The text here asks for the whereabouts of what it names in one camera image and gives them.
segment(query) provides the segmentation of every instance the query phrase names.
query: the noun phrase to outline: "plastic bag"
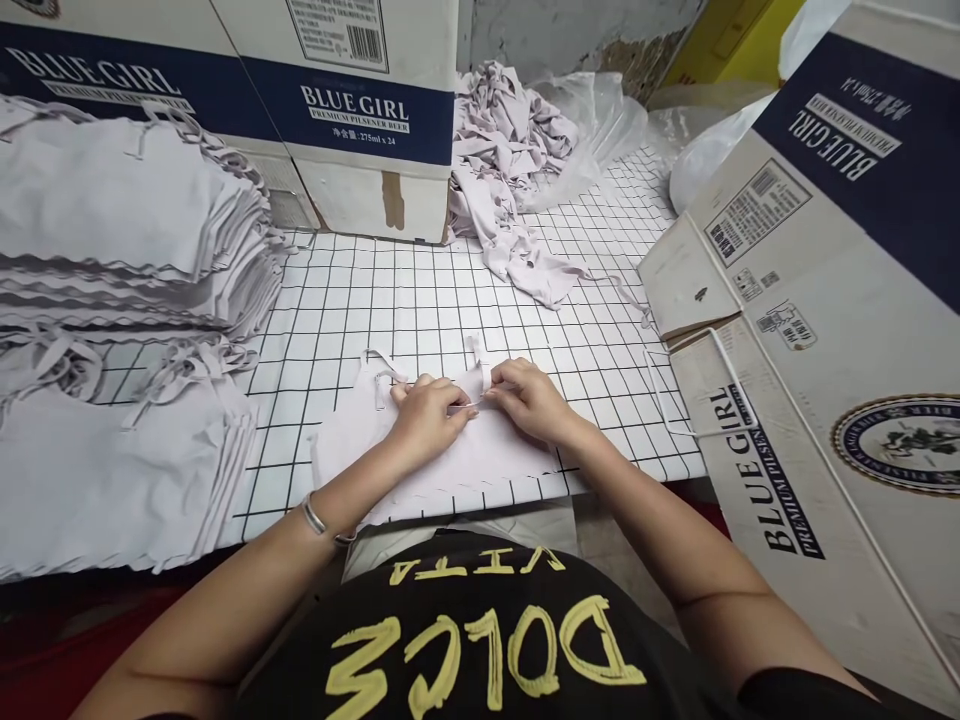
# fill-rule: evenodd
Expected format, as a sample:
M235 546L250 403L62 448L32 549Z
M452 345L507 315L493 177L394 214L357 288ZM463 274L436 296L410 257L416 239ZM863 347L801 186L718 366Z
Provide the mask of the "plastic bag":
M669 177L684 148L727 115L717 107L672 107L650 111L646 141L653 149L654 169L660 177Z
M535 187L517 198L521 213L543 212L598 183L606 195L619 192L604 180L603 171L617 158L638 150L647 128L647 111L624 96L622 78L620 73L579 72L531 85L576 123L580 142L560 175L533 176Z
M803 4L780 41L781 78L786 80L794 73L849 5L850 0L807 0ZM774 95L776 93L748 105L704 131L680 153L670 174L670 201L677 214L690 205Z
M687 209L775 95L771 93L705 130L680 153L670 173L670 202L678 215Z
M780 38L780 77L788 79L850 6L850 0L807 0Z
M766 97L776 88L773 85L750 80L725 80L719 83L667 85L655 91L647 101L647 110L679 107L712 107L733 115L750 103Z

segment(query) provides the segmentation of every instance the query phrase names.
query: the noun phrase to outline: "white tiled table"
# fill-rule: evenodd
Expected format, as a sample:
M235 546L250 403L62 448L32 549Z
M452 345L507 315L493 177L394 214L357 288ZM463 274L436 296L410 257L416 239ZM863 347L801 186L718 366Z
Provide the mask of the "white tiled table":
M638 299L636 265L673 222L665 184L645 150L607 173L619 189L598 188L578 202L525 216L550 250L585 262L595 274L619 272ZM313 486L309 441L352 386L368 347L389 350L411 375L456 377L467 369L463 337L482 332L492 362L526 356L550 373L571 405L596 422L618 448L660 480L705 474L689 437L667 431L648 387L642 348L663 350L654 329L609 282L584 281L559 312L498 280L479 245L433 247L355 236L299 234L308 246L286 262L283 290L266 334L252 341L256 370L238 382L261 408L247 482L222 544L249 540L295 506ZM129 401L158 345L114 346L98 402ZM668 419L686 408L664 356L656 363ZM425 501L422 516L447 515L586 491L576 468L513 482L499 493Z

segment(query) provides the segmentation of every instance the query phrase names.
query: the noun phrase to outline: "silver bracelet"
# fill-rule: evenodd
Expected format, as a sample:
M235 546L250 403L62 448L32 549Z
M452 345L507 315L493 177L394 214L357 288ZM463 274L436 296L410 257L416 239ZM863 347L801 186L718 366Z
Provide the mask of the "silver bracelet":
M313 511L313 506L310 505L310 496L313 495L313 491L307 493L307 496L303 499L303 502L300 503L300 507L303 508L303 516L307 519L307 524L310 528L317 534L323 535L327 532L327 526L324 524L323 520L317 517L317 514ZM349 537L344 537L343 535L337 535L333 538L333 542L340 547L350 547L350 544L357 539L357 534L354 533Z

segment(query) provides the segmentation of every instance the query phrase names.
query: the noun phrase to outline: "fabric pile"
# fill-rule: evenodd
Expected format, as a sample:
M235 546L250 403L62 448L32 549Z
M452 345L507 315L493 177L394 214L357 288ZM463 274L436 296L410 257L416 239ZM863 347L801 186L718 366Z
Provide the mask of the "fabric pile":
M189 115L97 120L0 97L0 324L249 337L283 236L246 158Z
M0 340L0 580L214 550L256 432L230 374L255 354L177 341L137 402L97 406L93 348L52 328Z
M551 254L520 219L518 202L531 190L531 174L561 172L577 142L576 124L524 88L513 68L491 61L463 75L454 115L450 233L478 240L494 275L551 310L560 308L581 278L610 280L643 311L646 326L649 307L621 277L595 277L585 265Z

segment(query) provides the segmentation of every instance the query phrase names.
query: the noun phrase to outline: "black t-shirt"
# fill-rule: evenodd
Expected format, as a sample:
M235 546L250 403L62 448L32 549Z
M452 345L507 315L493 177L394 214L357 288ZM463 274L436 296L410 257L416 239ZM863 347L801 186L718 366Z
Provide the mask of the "black t-shirt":
M345 584L297 627L237 718L889 718L799 670L734 697L587 563L438 534Z

